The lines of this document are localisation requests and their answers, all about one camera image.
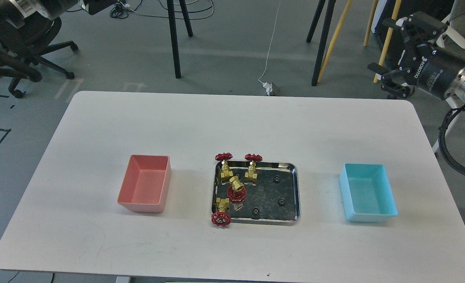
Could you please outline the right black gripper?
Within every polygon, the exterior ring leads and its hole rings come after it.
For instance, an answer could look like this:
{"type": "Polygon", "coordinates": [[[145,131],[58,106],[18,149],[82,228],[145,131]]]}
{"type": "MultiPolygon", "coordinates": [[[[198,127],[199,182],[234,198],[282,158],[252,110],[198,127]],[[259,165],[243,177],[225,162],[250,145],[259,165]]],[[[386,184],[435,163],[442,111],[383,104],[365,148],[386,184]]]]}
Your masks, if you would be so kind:
{"type": "Polygon", "coordinates": [[[381,90],[388,99],[407,99],[414,95],[415,86],[440,99],[457,95],[465,99],[465,59],[430,43],[448,29],[447,24],[418,11],[407,17],[382,21],[385,27],[399,30],[404,43],[400,68],[389,70],[378,63],[367,68],[380,76],[381,90]],[[403,84],[394,82],[402,77],[403,84]]]}

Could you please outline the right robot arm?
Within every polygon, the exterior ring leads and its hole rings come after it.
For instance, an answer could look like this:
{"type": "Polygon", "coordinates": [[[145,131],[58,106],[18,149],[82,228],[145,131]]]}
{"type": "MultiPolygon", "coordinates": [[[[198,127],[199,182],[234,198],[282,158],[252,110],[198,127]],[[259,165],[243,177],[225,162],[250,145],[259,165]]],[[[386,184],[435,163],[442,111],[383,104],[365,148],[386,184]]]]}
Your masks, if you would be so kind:
{"type": "Polygon", "coordinates": [[[377,63],[368,69],[376,73],[381,89],[390,99],[406,99],[417,87],[441,100],[452,100],[456,95],[463,106],[448,111],[439,129],[439,148],[443,159],[457,172],[465,175],[465,167],[450,154],[445,143],[445,134],[459,113],[465,111],[465,59],[437,46],[435,41],[446,34],[461,47],[465,39],[448,24],[418,11],[407,17],[393,20],[386,18],[382,24],[400,32],[404,50],[398,68],[389,70],[377,63]]]}

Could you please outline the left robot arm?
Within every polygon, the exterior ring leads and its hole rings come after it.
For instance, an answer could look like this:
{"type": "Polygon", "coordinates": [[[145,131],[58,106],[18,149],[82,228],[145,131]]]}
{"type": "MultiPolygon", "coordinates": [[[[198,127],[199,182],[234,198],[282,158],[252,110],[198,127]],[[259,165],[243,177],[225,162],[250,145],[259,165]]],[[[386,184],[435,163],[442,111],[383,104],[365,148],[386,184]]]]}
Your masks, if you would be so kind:
{"type": "Polygon", "coordinates": [[[16,84],[20,79],[38,82],[42,77],[29,67],[32,63],[74,79],[73,72],[42,57],[65,47],[78,49],[72,41],[51,44],[61,29],[60,16],[75,5],[95,15],[113,4],[113,0],[0,0],[0,77],[11,77],[16,84]]]}

